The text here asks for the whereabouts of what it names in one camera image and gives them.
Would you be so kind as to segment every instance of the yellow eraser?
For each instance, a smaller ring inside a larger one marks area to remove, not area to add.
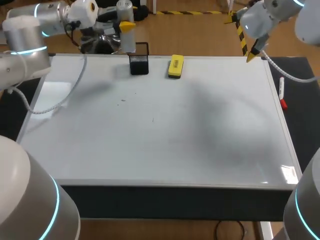
[[[182,67],[184,66],[184,56],[172,55],[169,67],[169,78],[179,79],[182,74]]]

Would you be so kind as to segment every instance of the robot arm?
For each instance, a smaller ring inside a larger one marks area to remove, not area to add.
[[[315,45],[320,43],[319,30],[316,26],[319,26],[320,18],[318,19],[318,14],[314,12],[315,9],[319,8],[319,1],[253,0],[250,2],[252,4],[249,7],[234,13],[227,21],[227,23],[240,22],[244,32],[249,37],[256,39],[248,55],[247,62],[263,50],[274,27],[295,15],[298,15],[295,25],[297,37],[308,44]]]
[[[119,34],[125,53],[136,50],[133,5],[119,0],[112,15],[99,22],[106,12],[95,0],[77,0],[71,6],[64,1],[38,3],[11,9],[2,23],[10,54],[0,54],[0,90],[23,81],[40,78],[50,71],[50,59],[43,37],[65,34],[75,29],[102,29]]]

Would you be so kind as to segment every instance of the whiteboard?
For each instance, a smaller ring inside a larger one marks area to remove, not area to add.
[[[127,56],[88,55],[68,102],[28,115],[18,141],[61,185],[293,189],[301,171],[268,63],[185,57],[172,79],[170,59],[132,76]],[[53,57],[34,109],[63,99],[83,63]]]

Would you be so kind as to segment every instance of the yellow and black warning tape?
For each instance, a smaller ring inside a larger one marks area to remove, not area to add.
[[[236,32],[238,33],[238,36],[239,36],[239,39],[241,42],[243,56],[247,57],[248,56],[248,47],[247,47],[244,31],[243,31],[239,22],[236,22],[235,26],[236,26]]]
[[[221,11],[157,11],[157,15],[208,15],[208,14],[223,14]]]
[[[222,11],[157,11],[156,14],[157,15],[213,15],[213,14],[226,14],[226,12],[222,12]],[[244,31],[239,22],[236,22],[235,26],[241,42],[243,56],[247,57],[248,47],[247,47]]]

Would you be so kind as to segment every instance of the wooden floor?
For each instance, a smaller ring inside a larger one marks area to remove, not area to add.
[[[217,0],[158,0],[157,2],[158,11],[220,9]],[[137,23],[136,41],[148,42],[151,55],[241,56],[242,50],[236,27],[234,24],[225,25],[225,18],[223,14],[150,15],[144,21]],[[295,19],[283,22],[272,32],[266,52],[274,57],[307,57],[314,74],[320,76],[320,48],[300,42],[295,36],[294,23]],[[45,41],[51,53],[78,52],[64,35],[46,38]],[[247,37],[246,41],[250,49],[254,40]],[[216,223],[192,220],[83,220],[80,239],[213,240]],[[256,239],[253,223],[244,224],[245,240]],[[277,232],[281,224],[274,224],[273,227]],[[241,232],[236,223],[224,222],[219,229],[219,240],[240,240]]]

